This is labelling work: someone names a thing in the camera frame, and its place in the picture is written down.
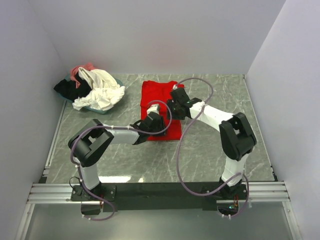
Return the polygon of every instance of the white wall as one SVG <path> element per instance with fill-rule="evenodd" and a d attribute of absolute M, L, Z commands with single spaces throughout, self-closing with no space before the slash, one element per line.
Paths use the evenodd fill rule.
<path fill-rule="evenodd" d="M 52 88 L 67 71 L 28 1 L 1 1 L 0 32 L 0 239 L 11 240 L 57 126 Z"/>
<path fill-rule="evenodd" d="M 247 86 L 304 239 L 319 239 L 319 0 L 285 2 L 250 67 Z"/>
<path fill-rule="evenodd" d="M 285 0 L 29 0 L 64 65 L 248 72 Z"/>

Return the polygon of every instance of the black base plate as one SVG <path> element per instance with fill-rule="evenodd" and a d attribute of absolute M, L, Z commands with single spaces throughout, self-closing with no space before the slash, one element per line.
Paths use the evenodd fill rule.
<path fill-rule="evenodd" d="M 186 185 L 196 193 L 207 193 L 207 191 L 210 192 L 218 188 L 221 184 L 219 182 L 187 182 Z M 217 200 L 234 199 L 234 195 L 222 195 L 220 191 L 206 197 L 194 196 L 187 192 L 179 182 L 102 183 L 101 186 L 104 198 L 113 202 L 117 211 L 164 209 L 203 209 L 205 211 L 216 211 Z M 238 194 L 239 200 L 245 200 L 247 197 L 246 190 L 246 185 L 241 184 L 234 194 Z M 71 195 L 71 201 L 97 200 L 88 196 L 82 187 L 78 185 L 75 186 L 75 191 Z M 103 205 L 103 212 L 111 211 L 112 208 L 108 204 Z"/>

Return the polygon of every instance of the marble floor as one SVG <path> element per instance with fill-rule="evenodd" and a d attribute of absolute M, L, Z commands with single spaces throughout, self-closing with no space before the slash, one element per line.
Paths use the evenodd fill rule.
<path fill-rule="evenodd" d="M 50 170 L 46 183 L 68 183 L 77 176 L 70 162 L 69 139 L 91 119 L 104 124 L 127 126 L 140 119 L 141 87 L 143 81 L 160 83 L 180 81 L 189 77 L 208 80 L 214 87 L 209 105 L 225 112 L 246 114 L 257 145 L 245 165 L 250 181 L 274 181 L 273 169 L 261 136 L 254 109 L 243 76 L 240 74 L 114 74 L 126 86 L 123 99 L 107 114 L 87 110 L 77 111 L 67 103 L 63 112 L 56 147 L 50 157 Z M 185 82 L 190 98 L 206 99 L 209 87 L 198 80 Z M 190 120 L 181 121 L 182 129 Z M 98 162 L 102 182 L 177 182 L 176 152 L 178 141 L 145 142 L 140 145 L 110 145 Z M 218 181 L 225 165 L 220 135 L 202 122 L 189 129 L 181 148 L 180 172 L 185 181 Z"/>

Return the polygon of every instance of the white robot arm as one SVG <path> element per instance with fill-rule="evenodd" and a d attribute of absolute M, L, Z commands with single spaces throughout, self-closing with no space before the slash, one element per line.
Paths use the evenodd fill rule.
<path fill-rule="evenodd" d="M 257 143 L 247 117 L 241 112 L 233 114 L 221 111 L 198 98 L 190 99 L 182 87 L 173 89 L 170 94 L 172 100 L 168 100 L 167 104 L 173 119 L 182 120 L 185 117 L 195 119 L 197 117 L 198 121 L 220 132 L 222 149 L 226 154 L 224 172 L 220 181 L 226 182 L 232 176 L 241 173 L 227 183 L 230 188 L 238 186 L 242 181 L 242 173 L 248 155 Z"/>
<path fill-rule="evenodd" d="M 169 99 L 167 105 L 173 119 L 183 120 L 185 117 L 195 119 L 201 113 L 197 120 L 220 132 L 222 149 L 227 156 L 220 182 L 224 183 L 232 176 L 239 173 L 242 174 L 248 154 L 251 153 L 257 143 L 246 116 L 241 112 L 232 114 L 221 111 L 205 104 L 198 98 L 189 99 L 184 88 L 174 89 L 170 94 L 172 100 Z M 102 128 L 93 129 L 77 143 L 74 149 L 74 160 L 79 163 L 83 181 L 90 191 L 100 188 L 101 182 L 98 177 L 97 162 L 110 144 L 141 144 L 150 135 L 132 131 L 132 129 L 157 133 L 166 127 L 163 117 L 159 115 L 158 104 L 152 105 L 147 113 L 148 115 L 145 119 L 127 127 L 109 126 L 108 130 Z M 103 124 L 96 119 L 92 120 L 70 139 L 68 146 L 72 148 L 75 140 L 82 132 L 99 125 Z M 227 189 L 224 188 L 227 194 L 232 195 L 237 191 L 242 181 L 241 174 L 227 183 Z"/>

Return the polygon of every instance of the laundry basket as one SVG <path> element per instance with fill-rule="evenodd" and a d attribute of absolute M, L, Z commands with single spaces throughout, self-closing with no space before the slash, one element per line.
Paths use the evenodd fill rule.
<path fill-rule="evenodd" d="M 64 79 L 67 80 L 67 81 L 70 81 L 70 74 L 68 74 Z M 116 82 L 120 85 L 120 87 L 124 85 L 124 84 L 122 83 L 122 81 L 120 81 L 119 79 L 116 79 L 116 78 L 115 78 L 115 80 L 116 80 Z M 57 93 L 57 94 L 58 94 L 58 96 L 59 96 L 60 98 L 66 100 L 68 103 L 71 103 L 71 104 L 73 103 L 70 99 L 67 99 L 67 98 L 63 97 L 60 93 Z M 84 108 L 84 109 L 87 109 L 87 110 L 90 110 L 90 111 L 92 111 L 92 112 L 98 113 L 98 114 L 106 114 L 106 113 L 109 111 L 109 109 L 108 109 L 108 110 L 105 110 L 105 111 L 103 111 L 103 110 L 96 110 L 96 109 L 93 109 L 93 108 L 88 107 L 88 106 L 84 106 L 83 108 Z"/>

